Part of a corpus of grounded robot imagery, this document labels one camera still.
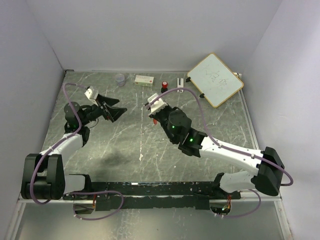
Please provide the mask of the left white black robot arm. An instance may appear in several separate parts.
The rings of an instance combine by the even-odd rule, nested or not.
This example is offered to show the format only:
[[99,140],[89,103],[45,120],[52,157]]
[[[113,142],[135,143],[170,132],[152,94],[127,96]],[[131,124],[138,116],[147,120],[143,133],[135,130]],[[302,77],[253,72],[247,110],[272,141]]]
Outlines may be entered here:
[[24,161],[20,194],[23,199],[37,199],[47,202],[59,200],[64,195],[75,192],[81,199],[89,199],[94,192],[90,176],[87,174],[64,173],[64,164],[89,140],[88,124],[100,117],[115,122],[127,111],[116,107],[118,99],[97,95],[96,103],[79,105],[70,102],[64,106],[64,135],[54,145],[40,153],[30,153]]

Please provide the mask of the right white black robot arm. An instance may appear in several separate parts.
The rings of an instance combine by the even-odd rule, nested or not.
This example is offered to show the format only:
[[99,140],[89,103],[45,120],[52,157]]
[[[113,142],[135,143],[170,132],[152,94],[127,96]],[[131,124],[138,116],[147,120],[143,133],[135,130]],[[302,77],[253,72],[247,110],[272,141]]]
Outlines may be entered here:
[[274,148],[257,150],[211,140],[205,132],[192,128],[192,120],[178,107],[152,106],[149,117],[160,123],[169,141],[185,155],[224,160],[242,169],[216,176],[212,186],[216,198],[246,189],[273,197],[279,194],[285,166]]

